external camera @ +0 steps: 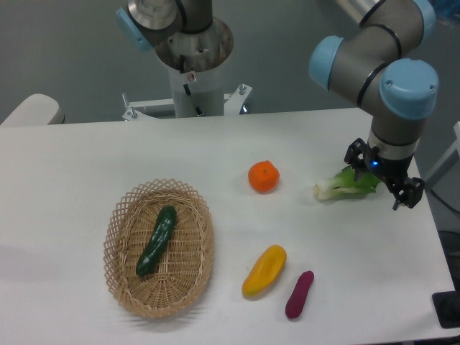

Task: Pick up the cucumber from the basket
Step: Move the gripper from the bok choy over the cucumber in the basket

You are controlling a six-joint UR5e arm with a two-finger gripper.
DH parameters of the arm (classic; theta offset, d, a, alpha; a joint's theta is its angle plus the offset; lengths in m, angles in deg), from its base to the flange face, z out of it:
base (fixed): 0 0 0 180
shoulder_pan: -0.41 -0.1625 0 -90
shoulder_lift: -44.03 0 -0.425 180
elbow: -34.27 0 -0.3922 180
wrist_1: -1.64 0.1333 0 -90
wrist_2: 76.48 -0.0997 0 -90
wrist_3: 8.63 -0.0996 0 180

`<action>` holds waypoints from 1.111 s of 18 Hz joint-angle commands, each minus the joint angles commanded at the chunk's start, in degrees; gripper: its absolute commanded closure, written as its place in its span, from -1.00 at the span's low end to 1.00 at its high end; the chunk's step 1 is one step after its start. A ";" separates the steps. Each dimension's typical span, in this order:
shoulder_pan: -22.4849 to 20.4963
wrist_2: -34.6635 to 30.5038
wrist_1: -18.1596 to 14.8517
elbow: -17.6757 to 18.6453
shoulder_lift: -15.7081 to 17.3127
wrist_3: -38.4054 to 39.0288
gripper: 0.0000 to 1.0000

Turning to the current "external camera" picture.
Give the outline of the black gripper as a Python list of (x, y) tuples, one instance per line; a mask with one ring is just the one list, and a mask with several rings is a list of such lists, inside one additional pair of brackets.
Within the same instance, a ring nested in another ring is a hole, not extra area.
[(354, 171), (354, 181), (369, 173), (391, 187), (395, 197), (392, 209), (396, 211), (401, 205), (414, 208), (423, 196), (425, 181), (408, 176), (414, 152), (415, 142), (390, 145), (382, 141), (365, 143), (358, 138), (349, 145), (344, 162)]

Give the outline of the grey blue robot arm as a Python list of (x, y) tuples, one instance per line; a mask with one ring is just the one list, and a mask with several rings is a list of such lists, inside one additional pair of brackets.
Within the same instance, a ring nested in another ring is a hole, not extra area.
[[(436, 71), (407, 54), (433, 31), (428, 1), (342, 1), (359, 24), (352, 40), (329, 36), (314, 49), (309, 76), (370, 114), (367, 140), (355, 140), (345, 162), (355, 180), (371, 175), (414, 207), (425, 183), (408, 176), (426, 119), (436, 105)], [(234, 38), (213, 15), (210, 1), (129, 1), (116, 13), (119, 26), (141, 51), (154, 50), (168, 69), (177, 117), (238, 113), (241, 103), (224, 98), (220, 67)]]

